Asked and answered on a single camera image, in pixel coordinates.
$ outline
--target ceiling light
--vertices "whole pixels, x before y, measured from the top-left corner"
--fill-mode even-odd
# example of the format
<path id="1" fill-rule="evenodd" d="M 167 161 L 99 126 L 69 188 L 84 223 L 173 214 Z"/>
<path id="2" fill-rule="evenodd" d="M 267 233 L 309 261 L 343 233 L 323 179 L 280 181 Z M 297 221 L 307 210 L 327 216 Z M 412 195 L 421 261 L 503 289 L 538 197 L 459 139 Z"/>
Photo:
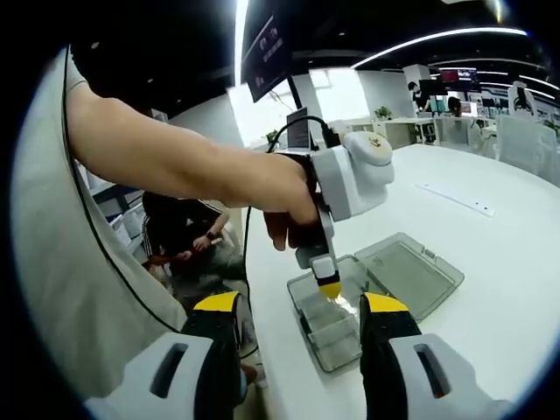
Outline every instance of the ceiling light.
<path id="1" fill-rule="evenodd" d="M 475 67 L 440 67 L 439 70 L 476 70 Z"/>
<path id="2" fill-rule="evenodd" d="M 494 85 L 494 86 L 503 86 L 504 88 L 511 88 L 513 85 L 508 85 L 506 83 L 494 83 L 492 81 L 482 81 L 481 85 Z"/>
<path id="3" fill-rule="evenodd" d="M 374 54 L 371 57 L 363 59 L 359 63 L 354 64 L 351 68 L 359 67 L 363 64 L 366 64 L 367 62 L 369 62 L 371 60 L 378 59 L 379 57 L 381 57 L 383 55 L 392 53 L 393 51 L 396 51 L 396 50 L 400 50 L 401 48 L 404 48 L 405 46 L 412 46 L 414 44 L 418 44 L 419 42 L 424 42 L 424 41 L 428 41 L 430 39 L 437 39 L 437 38 L 442 38 L 442 37 L 450 37 L 451 35 L 462 35 L 462 34 L 467 34 L 467 33 L 483 33 L 483 32 L 506 33 L 506 34 L 511 34 L 511 35 L 523 35 L 525 37 L 528 36 L 528 34 L 525 31 L 522 31 L 520 29 L 500 28 L 500 27 L 496 27 L 496 28 L 465 28 L 465 29 L 455 29 L 453 31 L 432 33 L 431 35 L 427 35 L 427 36 L 421 37 L 421 38 L 412 39 L 411 41 L 407 41 L 405 43 L 392 46 L 391 48 L 389 48 L 387 50 L 378 52 L 377 54 Z"/>
<path id="4" fill-rule="evenodd" d="M 436 67 L 442 64 L 453 64 L 453 63 L 466 63 L 467 61 L 504 61 L 506 63 L 523 64 L 524 66 L 532 66 L 536 68 L 544 68 L 544 66 L 535 63 L 529 63 L 527 61 L 521 61 L 519 59 L 500 59 L 500 58 L 473 58 L 473 59 L 448 59 L 447 61 L 439 61 L 437 63 L 430 63 L 428 66 Z"/>
<path id="5" fill-rule="evenodd" d="M 556 85 L 553 85 L 552 83 L 548 83 L 547 81 L 544 81 L 544 80 L 534 79 L 534 78 L 532 78 L 532 77 L 521 76 L 521 75 L 520 75 L 519 77 L 521 77 L 522 79 L 527 79 L 528 81 L 536 81 L 537 83 L 542 83 L 543 85 L 546 85 L 546 86 L 548 86 L 549 88 L 553 88 L 553 89 L 556 89 L 556 90 L 560 90 L 560 87 L 558 87 L 558 86 L 556 86 Z"/>
<path id="6" fill-rule="evenodd" d="M 538 90 L 534 90 L 534 89 L 529 89 L 528 87 L 527 87 L 527 90 L 529 92 L 533 92 L 534 94 L 539 94 L 539 95 L 542 95 L 542 96 L 546 96 L 549 99 L 555 99 L 554 96 L 552 96 L 551 94 L 544 94 L 543 92 L 539 92 Z"/>
<path id="7" fill-rule="evenodd" d="M 235 85 L 242 84 L 242 55 L 243 40 L 245 39 L 245 21 L 247 20 L 247 8 L 249 0 L 237 0 L 235 12 L 235 49 L 234 49 L 234 77 Z"/>
<path id="8" fill-rule="evenodd" d="M 498 74 L 499 76 L 507 76 L 507 73 L 504 72 L 477 72 L 478 74 Z"/>
<path id="9" fill-rule="evenodd" d="M 482 81 L 480 84 L 481 84 L 481 85 L 502 86 L 502 87 L 504 87 L 504 88 L 511 88 L 511 87 L 513 86 L 513 85 L 507 85 L 506 83 L 493 83 L 493 82 L 491 82 L 491 81 Z M 538 90 L 529 89 L 528 87 L 526 87 L 526 89 L 527 89 L 529 92 L 533 92 L 534 94 L 542 95 L 542 96 L 544 96 L 544 97 L 546 97 L 546 98 L 549 98 L 549 99 L 555 99 L 555 97 L 552 96 L 551 94 L 545 94 L 545 93 L 540 92 L 540 91 L 538 91 Z"/>

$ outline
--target office chair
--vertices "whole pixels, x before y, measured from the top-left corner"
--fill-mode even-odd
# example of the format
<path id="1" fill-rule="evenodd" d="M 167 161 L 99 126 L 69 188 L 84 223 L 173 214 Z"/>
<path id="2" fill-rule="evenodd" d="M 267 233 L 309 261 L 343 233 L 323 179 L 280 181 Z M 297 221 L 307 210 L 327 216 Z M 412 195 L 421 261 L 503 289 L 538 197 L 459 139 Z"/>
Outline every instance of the office chair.
<path id="1" fill-rule="evenodd" d="M 469 141 L 472 121 L 469 118 L 435 116 L 434 125 L 436 126 L 439 145 L 457 151 L 473 152 Z"/>
<path id="2" fill-rule="evenodd" d="M 500 115 L 498 160 L 555 183 L 557 136 L 537 122 Z"/>

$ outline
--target person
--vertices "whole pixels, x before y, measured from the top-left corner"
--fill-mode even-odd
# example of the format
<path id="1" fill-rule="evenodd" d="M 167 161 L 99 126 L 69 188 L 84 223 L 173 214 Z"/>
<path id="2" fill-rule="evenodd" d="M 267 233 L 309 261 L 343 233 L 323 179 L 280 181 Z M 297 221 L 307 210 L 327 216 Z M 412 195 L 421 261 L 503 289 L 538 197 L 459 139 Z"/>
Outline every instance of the person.
<path id="1" fill-rule="evenodd" d="M 430 97 L 423 94 L 414 81 L 409 83 L 409 92 L 412 92 L 412 101 L 416 104 L 418 112 L 430 112 Z"/>
<path id="2" fill-rule="evenodd" d="M 174 296 L 187 310 L 223 280 L 246 279 L 241 253 L 223 238 L 228 213 L 198 199 L 153 192 L 142 201 L 148 263 L 170 263 Z"/>
<path id="3" fill-rule="evenodd" d="M 517 78 L 507 90 L 507 101 L 511 116 L 527 121 L 537 121 L 535 97 L 527 90 L 527 85 Z"/>
<path id="4" fill-rule="evenodd" d="M 450 96 L 447 100 L 447 108 L 452 116 L 461 116 L 461 101 L 455 96 Z"/>
<path id="5" fill-rule="evenodd" d="M 311 224 L 318 215 L 305 171 L 293 160 L 218 145 L 100 97 L 66 56 L 61 51 L 45 70 L 19 133 L 10 238 L 38 336 L 86 400 L 109 394 L 122 382 L 125 365 L 169 331 L 132 296 L 123 277 L 169 326 L 180 329 L 186 313 L 116 239 L 81 177 L 73 175 L 69 152 L 118 184 L 259 208 L 277 249 L 285 248 L 290 219 Z"/>

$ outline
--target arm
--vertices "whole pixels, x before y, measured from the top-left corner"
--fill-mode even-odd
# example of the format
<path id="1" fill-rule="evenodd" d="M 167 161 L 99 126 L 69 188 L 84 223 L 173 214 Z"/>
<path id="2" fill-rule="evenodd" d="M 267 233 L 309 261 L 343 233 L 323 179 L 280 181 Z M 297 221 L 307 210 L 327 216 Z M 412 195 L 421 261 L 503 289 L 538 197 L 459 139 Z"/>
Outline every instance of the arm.
<path id="1" fill-rule="evenodd" d="M 216 219 L 216 221 L 213 223 L 212 227 L 208 229 L 208 233 L 211 236 L 216 236 L 221 232 L 221 230 L 226 226 L 228 222 L 229 222 L 229 214 L 222 213 L 220 217 L 218 217 L 218 219 Z"/>
<path id="2" fill-rule="evenodd" d="M 87 83 L 70 91 L 66 105 L 74 155 L 104 179 L 172 197 L 287 212 L 298 223 L 317 219 L 305 172 L 287 157 L 217 145 L 101 98 Z"/>

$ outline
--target hand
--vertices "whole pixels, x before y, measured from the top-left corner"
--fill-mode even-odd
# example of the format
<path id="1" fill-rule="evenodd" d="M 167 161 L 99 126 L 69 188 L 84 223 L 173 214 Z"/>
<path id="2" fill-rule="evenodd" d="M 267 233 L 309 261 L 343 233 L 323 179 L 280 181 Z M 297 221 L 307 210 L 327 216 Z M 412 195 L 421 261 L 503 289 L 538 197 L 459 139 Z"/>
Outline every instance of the hand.
<path id="1" fill-rule="evenodd" d="M 206 236 L 201 236 L 200 238 L 196 238 L 192 243 L 192 248 L 195 251 L 204 251 L 205 249 L 209 248 L 212 243 Z"/>
<path id="2" fill-rule="evenodd" d="M 318 219 L 300 164 L 275 153 L 253 153 L 246 165 L 250 165 L 253 177 L 240 185 L 248 197 L 245 205 L 267 213 L 287 213 L 300 225 Z"/>
<path id="3" fill-rule="evenodd" d="M 264 187 L 268 186 L 256 198 L 255 207 L 265 211 L 264 220 L 274 247 L 280 251 L 286 247 L 286 240 L 291 248 L 302 244 L 306 236 L 315 235 L 313 230 L 321 229 L 318 224 L 317 208 L 309 194 L 303 167 L 289 157 L 264 154 L 261 155 L 270 178 L 261 177 Z"/>
<path id="4" fill-rule="evenodd" d="M 188 261 L 189 258 L 191 258 L 191 256 L 193 256 L 193 253 L 191 251 L 185 251 L 185 252 L 179 252 L 177 255 L 175 255 L 173 257 L 174 260 L 176 261 Z"/>

